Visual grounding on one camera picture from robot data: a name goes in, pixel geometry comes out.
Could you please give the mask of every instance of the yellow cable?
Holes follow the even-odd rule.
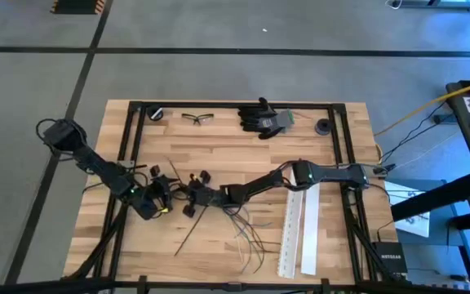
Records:
[[[447,100],[451,97],[454,97],[454,96],[457,96],[457,95],[460,95],[460,94],[463,94],[467,91],[470,91],[470,86],[469,87],[465,87],[463,89],[460,89],[460,90],[457,90],[457,91],[454,91],[452,93],[449,93],[449,94],[446,94],[446,95],[443,95],[443,96],[440,96],[438,98],[436,98],[435,100],[431,100],[429,101],[428,103],[420,106],[418,109],[416,109],[415,111],[413,111],[412,113],[410,114],[407,114],[405,117],[401,118],[399,121],[395,122],[394,124],[392,124],[391,126],[389,127],[386,127],[385,129],[383,129],[382,131],[379,131],[375,134],[375,136],[379,136],[379,135],[382,135],[384,134],[386,131],[389,131],[391,130],[392,128],[394,128],[397,124],[405,121],[406,119],[412,117],[413,115],[419,113],[420,111],[426,109],[427,107],[429,107],[430,105],[433,105],[434,103],[437,103],[437,102],[441,102],[441,101],[444,101],[444,100]]]

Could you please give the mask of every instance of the work glove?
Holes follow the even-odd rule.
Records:
[[[259,132],[261,140],[269,139],[281,131],[286,132],[286,129],[295,123],[290,110],[277,113],[262,97],[259,98],[259,105],[241,106],[238,109],[242,130]]]

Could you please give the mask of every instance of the gray floor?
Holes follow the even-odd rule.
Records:
[[[50,5],[0,0],[0,45],[88,46],[98,16],[54,16]],[[383,0],[117,0],[100,45],[470,51],[470,17],[394,11]],[[0,54],[0,282],[47,161],[33,128],[40,118],[64,115],[83,60],[79,54]],[[468,58],[97,55],[75,118],[94,144],[108,99],[265,96],[363,101],[379,131],[444,94],[447,82],[465,78],[470,78]],[[391,149],[430,111],[377,142]],[[457,131],[439,126],[400,148],[390,162],[423,157],[393,175],[453,180],[470,172],[470,156]],[[72,163],[57,169],[21,282],[59,278],[84,181]]]

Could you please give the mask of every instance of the black round object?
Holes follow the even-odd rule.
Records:
[[[319,119],[315,125],[315,131],[318,135],[325,136],[331,131],[331,121],[326,118]]]
[[[162,118],[162,107],[160,105],[151,105],[146,109],[146,115],[151,121],[158,121]]]

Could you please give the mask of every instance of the concrete floor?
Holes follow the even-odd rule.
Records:
[[[88,46],[98,16],[54,16],[50,6],[48,1],[0,0],[0,45]],[[470,51],[470,16],[395,11],[384,0],[121,0],[113,4],[100,45]],[[0,53],[0,282],[47,162],[47,148],[33,128],[40,118],[64,115],[84,57]],[[379,131],[444,94],[447,82],[466,78],[470,58],[97,55],[75,119],[93,145],[108,99],[265,96],[363,101]],[[391,149],[430,111],[377,142]],[[470,172],[470,155],[457,131],[456,126],[439,126],[400,148],[390,163],[425,156],[393,176],[453,180]],[[453,165],[452,158],[461,164]],[[59,278],[85,178],[72,163],[57,168],[21,282]]]

